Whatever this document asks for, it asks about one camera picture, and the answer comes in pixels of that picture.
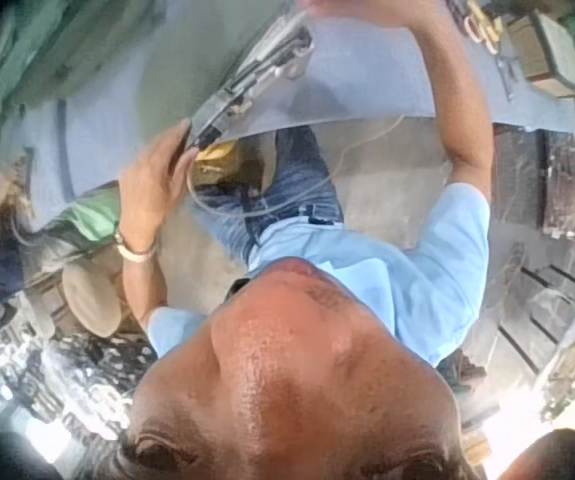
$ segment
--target person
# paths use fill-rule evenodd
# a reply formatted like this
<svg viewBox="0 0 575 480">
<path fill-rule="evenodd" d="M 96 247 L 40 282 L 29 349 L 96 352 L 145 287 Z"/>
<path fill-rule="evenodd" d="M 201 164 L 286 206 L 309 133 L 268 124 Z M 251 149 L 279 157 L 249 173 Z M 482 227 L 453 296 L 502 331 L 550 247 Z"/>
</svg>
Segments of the person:
<svg viewBox="0 0 575 480">
<path fill-rule="evenodd" d="M 575 480 L 575 430 L 554 430 L 512 462 L 501 480 Z"/>
<path fill-rule="evenodd" d="M 435 0 L 305 7 L 415 35 L 453 164 L 449 185 L 417 247 L 403 252 L 349 230 L 331 182 L 281 206 L 328 171 L 308 127 L 277 132 L 276 173 L 262 195 L 201 192 L 222 212 L 257 214 L 195 209 L 250 272 L 205 317 L 167 307 L 156 238 L 198 152 L 171 169 L 189 124 L 159 136 L 121 173 L 117 240 L 127 299 L 160 358 L 99 478 L 473 478 L 457 405 L 433 367 L 462 343 L 483 298 L 494 157 L 483 93 Z"/>
<path fill-rule="evenodd" d="M 113 239 L 118 218 L 116 187 L 103 188 L 79 198 L 43 230 L 19 240 L 12 220 L 22 166 L 0 170 L 0 328 L 17 309 L 10 300 L 41 275 L 63 268 L 87 251 Z"/>
</svg>

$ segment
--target man's left hand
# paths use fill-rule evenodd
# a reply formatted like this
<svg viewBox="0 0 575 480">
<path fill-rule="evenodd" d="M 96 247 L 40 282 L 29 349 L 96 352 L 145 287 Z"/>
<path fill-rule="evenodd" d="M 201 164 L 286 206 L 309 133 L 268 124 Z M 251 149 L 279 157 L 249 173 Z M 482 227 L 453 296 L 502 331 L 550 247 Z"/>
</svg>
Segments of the man's left hand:
<svg viewBox="0 0 575 480">
<path fill-rule="evenodd" d="M 127 248 L 134 253 L 144 253 L 154 245 L 165 219 L 185 192 L 189 167 L 196 159 L 198 149 L 183 153 L 173 172 L 170 172 L 170 164 L 189 128 L 189 121 L 183 120 L 160 135 L 120 175 L 118 230 Z"/>
</svg>

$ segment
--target blue jeans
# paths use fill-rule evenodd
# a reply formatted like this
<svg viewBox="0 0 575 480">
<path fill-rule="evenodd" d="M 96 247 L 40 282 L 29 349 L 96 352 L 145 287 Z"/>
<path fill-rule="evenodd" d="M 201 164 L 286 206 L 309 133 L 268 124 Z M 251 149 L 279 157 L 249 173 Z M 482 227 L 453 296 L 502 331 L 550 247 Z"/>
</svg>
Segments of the blue jeans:
<svg viewBox="0 0 575 480">
<path fill-rule="evenodd" d="M 291 201 L 321 182 L 320 187 Z M 276 132 L 276 173 L 263 194 L 241 184 L 208 185 L 198 188 L 197 193 L 209 207 L 225 213 L 262 212 L 286 203 L 271 213 L 243 219 L 216 215 L 190 202 L 198 224 L 245 265 L 262 233 L 276 222 L 300 216 L 309 217 L 316 225 L 344 221 L 336 188 L 310 127 Z"/>
</svg>

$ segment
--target floor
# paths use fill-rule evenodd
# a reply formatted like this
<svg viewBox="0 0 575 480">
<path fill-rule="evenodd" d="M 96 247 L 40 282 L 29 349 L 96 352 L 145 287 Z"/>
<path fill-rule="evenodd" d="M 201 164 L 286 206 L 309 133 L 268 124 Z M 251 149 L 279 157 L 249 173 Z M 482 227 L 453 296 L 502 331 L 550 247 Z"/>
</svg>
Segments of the floor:
<svg viewBox="0 0 575 480">
<path fill-rule="evenodd" d="M 433 120 L 404 119 L 396 124 L 397 119 L 383 119 L 314 129 L 333 172 L 349 228 L 409 247 L 442 191 L 450 166 Z M 530 331 L 521 334 L 521 329 L 530 328 L 529 305 L 534 298 L 540 300 L 536 297 L 540 291 L 525 285 L 520 268 L 538 270 L 555 263 L 575 275 L 575 244 L 547 238 L 536 229 L 539 172 L 535 147 L 529 143 L 532 140 L 529 134 L 503 137 L 497 132 L 499 160 L 488 288 L 481 318 L 464 345 L 465 353 L 475 364 L 486 367 L 489 376 L 476 394 L 461 404 L 464 421 L 493 407 L 507 391 L 533 384 L 534 372 L 498 334 L 499 325 L 522 335 L 527 342 L 524 348 L 531 354 L 543 359 L 549 355 L 538 350 L 542 347 L 531 341 Z M 272 141 L 271 135 L 264 135 L 261 141 L 268 165 Z M 271 168 L 265 173 L 270 178 Z M 162 245 L 161 264 L 173 306 L 209 313 L 231 283 L 245 273 L 194 226 L 183 207 L 169 219 Z M 567 284 L 562 281 L 560 287 L 567 288 Z M 561 305 L 554 303 L 546 305 L 549 311 L 571 321 L 573 312 L 561 312 Z"/>
</svg>

